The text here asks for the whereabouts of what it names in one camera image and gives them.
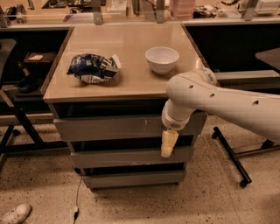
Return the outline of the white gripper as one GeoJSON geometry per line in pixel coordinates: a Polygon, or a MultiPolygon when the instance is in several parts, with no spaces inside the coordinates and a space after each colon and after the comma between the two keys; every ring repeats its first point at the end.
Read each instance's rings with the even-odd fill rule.
{"type": "Polygon", "coordinates": [[[168,100],[162,111],[162,123],[168,129],[162,133],[161,156],[168,158],[173,151],[179,134],[177,131],[182,130],[190,120],[193,108],[174,103],[168,100]]]}

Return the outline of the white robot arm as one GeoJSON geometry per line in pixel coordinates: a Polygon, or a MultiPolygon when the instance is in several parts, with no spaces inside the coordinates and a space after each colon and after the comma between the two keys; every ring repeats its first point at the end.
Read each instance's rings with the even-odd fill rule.
{"type": "Polygon", "coordinates": [[[280,144],[280,96],[218,86],[208,68],[171,77],[162,111],[161,156],[168,158],[195,110],[205,111],[280,144]]]}

